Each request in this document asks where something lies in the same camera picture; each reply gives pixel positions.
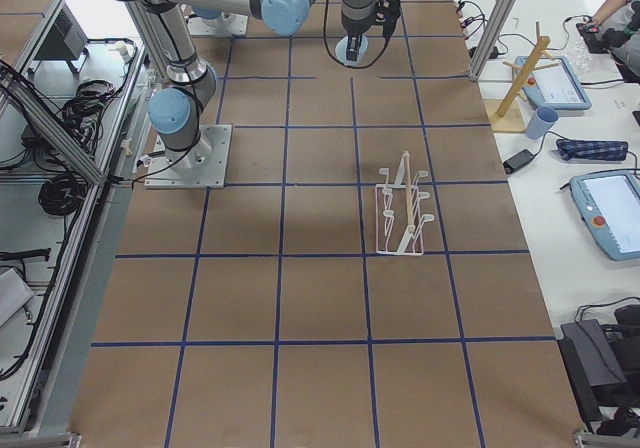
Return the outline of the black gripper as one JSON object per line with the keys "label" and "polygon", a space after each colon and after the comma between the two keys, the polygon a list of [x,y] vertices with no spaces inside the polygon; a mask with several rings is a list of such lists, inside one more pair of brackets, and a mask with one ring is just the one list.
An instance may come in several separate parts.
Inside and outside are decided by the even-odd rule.
{"label": "black gripper", "polygon": [[359,51],[364,34],[369,30],[368,20],[345,20],[344,29],[347,33],[347,51]]}

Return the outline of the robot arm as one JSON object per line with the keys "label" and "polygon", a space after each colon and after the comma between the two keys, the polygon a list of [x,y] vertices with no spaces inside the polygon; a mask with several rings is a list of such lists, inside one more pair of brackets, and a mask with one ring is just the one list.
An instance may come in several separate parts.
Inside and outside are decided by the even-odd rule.
{"label": "robot arm", "polygon": [[[149,104],[149,116],[164,147],[169,166],[191,171],[206,163],[212,151],[200,127],[200,116],[216,91],[217,75],[201,58],[180,10],[211,11],[215,15],[246,15],[262,21],[280,36],[295,34],[316,0],[119,0],[136,7],[149,27],[143,40],[162,55],[168,87]],[[375,24],[382,0],[341,0],[346,31],[340,51],[342,64],[357,67],[365,34]]]}

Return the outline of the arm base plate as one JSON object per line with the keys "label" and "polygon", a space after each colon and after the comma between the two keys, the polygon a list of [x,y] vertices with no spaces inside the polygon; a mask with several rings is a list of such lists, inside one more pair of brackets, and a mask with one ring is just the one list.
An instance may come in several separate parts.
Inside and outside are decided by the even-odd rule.
{"label": "arm base plate", "polygon": [[164,142],[156,136],[155,150],[164,154],[154,157],[149,165],[152,172],[143,179],[148,189],[223,188],[227,172],[233,127],[201,125],[200,141],[185,158],[173,164],[182,154],[166,151]]}

